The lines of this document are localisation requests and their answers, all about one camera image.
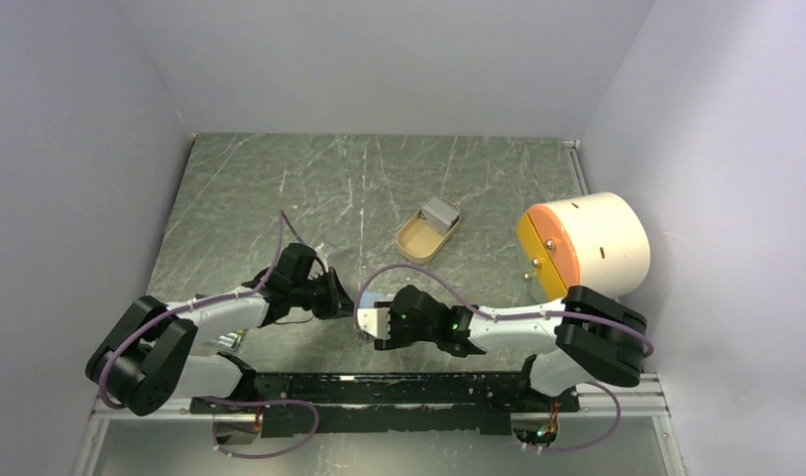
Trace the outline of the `stack of credit cards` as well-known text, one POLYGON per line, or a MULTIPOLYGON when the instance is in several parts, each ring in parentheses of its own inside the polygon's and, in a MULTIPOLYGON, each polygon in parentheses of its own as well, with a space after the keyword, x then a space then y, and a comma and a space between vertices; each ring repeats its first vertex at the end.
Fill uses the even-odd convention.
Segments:
POLYGON ((439 196, 430 198, 418 212, 418 218, 435 233, 445 236, 461 217, 460 208, 439 196))

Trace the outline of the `grey card holder wallet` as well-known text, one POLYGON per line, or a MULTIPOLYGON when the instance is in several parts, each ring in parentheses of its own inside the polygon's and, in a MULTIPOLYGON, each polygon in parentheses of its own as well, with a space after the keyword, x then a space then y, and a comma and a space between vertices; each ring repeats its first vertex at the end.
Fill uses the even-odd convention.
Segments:
POLYGON ((356 325, 366 339, 387 340, 390 337, 392 295, 365 292, 356 308, 356 325))

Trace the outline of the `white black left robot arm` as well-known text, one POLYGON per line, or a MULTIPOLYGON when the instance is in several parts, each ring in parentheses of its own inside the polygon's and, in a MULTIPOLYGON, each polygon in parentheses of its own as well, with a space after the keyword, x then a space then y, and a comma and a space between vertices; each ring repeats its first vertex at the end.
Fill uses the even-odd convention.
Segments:
POLYGON ((185 302, 134 300, 87 360, 85 376, 112 406, 138 417, 170 399, 217 399, 240 413, 259 399, 257 373, 229 352, 195 356, 205 342, 272 325, 293 309, 317 319, 350 317, 354 293, 326 255, 290 243, 276 262, 223 295, 185 302))

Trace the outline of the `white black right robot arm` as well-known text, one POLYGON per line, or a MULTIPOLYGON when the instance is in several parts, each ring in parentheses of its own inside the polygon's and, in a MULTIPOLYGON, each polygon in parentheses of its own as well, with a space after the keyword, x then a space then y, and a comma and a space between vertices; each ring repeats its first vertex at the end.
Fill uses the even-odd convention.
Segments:
POLYGON ((652 346, 647 320, 594 290, 575 286, 565 297, 528 306, 448 306, 415 286, 389 301, 356 312, 357 327, 379 351, 434 344, 454 357, 525 349, 527 377, 517 385, 519 402, 542 410, 555 396, 594 382, 633 388, 652 346))

